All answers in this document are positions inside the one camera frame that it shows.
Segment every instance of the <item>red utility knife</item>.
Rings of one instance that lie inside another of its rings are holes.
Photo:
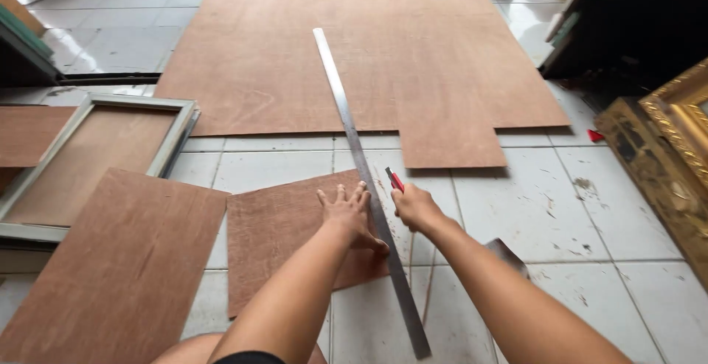
[[[403,183],[401,183],[401,179],[398,178],[398,175],[393,173],[389,167],[386,167],[386,173],[388,173],[389,179],[391,180],[391,187],[403,191]]]

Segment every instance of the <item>gold ornate frame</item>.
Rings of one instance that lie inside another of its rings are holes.
[[[708,188],[708,59],[639,101],[662,135]]]

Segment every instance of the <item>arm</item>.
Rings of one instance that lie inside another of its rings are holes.
[[[626,363],[631,361],[564,305],[445,216],[425,190],[394,190],[396,215],[438,247],[509,363]]]
[[[208,363],[247,350],[272,353],[288,364],[307,362],[349,248],[389,251],[367,228],[371,194],[365,187],[360,182],[347,200],[344,186],[338,186],[334,203],[317,191],[323,206],[322,226],[243,308]]]

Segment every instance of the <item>aluminum frame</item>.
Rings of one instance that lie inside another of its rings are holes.
[[[197,109],[197,103],[194,100],[88,93],[81,105],[76,108],[74,114],[49,145],[49,149],[42,156],[40,163],[36,167],[25,169],[20,173],[13,183],[7,187],[5,194],[0,197],[0,236],[48,242],[61,242],[64,239],[69,231],[68,227],[5,223],[2,222],[2,219],[22,194],[37,180],[49,162],[97,105],[172,110],[177,113],[150,163],[150,167],[145,172],[146,175],[154,177],[159,177],[169,164],[174,149],[180,143],[184,129],[188,126],[192,114]]]

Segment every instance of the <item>black shorts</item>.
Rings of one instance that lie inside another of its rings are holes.
[[[214,364],[285,364],[285,362],[264,351],[240,351],[220,358]]]

